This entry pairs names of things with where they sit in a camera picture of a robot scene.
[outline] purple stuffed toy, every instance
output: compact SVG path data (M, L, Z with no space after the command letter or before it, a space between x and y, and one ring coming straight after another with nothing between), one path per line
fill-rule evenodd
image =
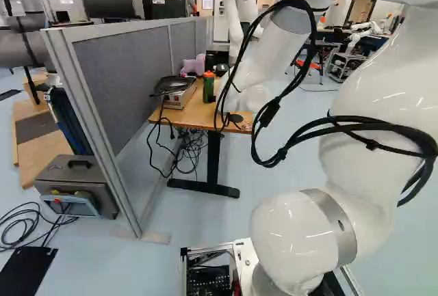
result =
M179 72L181 75L195 72L196 75L201 76L205 72L205 54L200 53L196 59L183 60L184 67Z

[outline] black desk frame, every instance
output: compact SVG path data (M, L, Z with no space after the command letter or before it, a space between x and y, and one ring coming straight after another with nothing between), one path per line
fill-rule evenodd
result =
M170 178L167 182L167 186L170 188L198 191L230 198L239 198L239 189L218 184L221 138L222 133L216 131L208 131L207 182Z

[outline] gray fabric partition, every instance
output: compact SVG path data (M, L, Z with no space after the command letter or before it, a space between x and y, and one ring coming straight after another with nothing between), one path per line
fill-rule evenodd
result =
M196 54L207 52L207 20L196 21Z
M114 154L157 106L154 85L172 74L168 27L74 43L79 64Z
M158 80L178 74L183 59L194 59L198 53L205 53L209 42L209 25L204 18L168 19L148 24L150 27L139 31L73 42L115 155L157 107L158 100L149 94L153 93Z
M183 67L183 59L194 59L196 53L195 22L170 26L172 42L173 73L178 74Z

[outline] green bottle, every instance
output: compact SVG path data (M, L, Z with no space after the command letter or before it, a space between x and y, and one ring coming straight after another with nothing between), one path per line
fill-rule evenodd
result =
M203 90L203 102L214 102L214 74L212 72L206 72L203 75L204 90Z

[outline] workbench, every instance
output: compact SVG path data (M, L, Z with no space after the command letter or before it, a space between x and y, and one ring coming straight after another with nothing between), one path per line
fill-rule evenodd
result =
M198 79L195 83L196 91L193 93L192 98L188 101L184 109L178 110L164 108L162 117L168 118L174 127L207 131L207 182L170 178L167 182L167 186L177 189L212 193L230 198L239 198L239 189L218 184L220 140L222 138L222 132L250 134L253 125L253 113L250 111L233 112L241 115L243 121L236 125L231 123L228 126L224 126L221 132L216 131L213 121L216 103L204 103L203 80ZM160 111L161 107L158 107L152 113L151 117L149 117L150 123L156 123L159 121ZM162 120L162 124L168 124L168 122ZM220 116L216 117L216 126L219 129L222 128L222 120L220 119Z

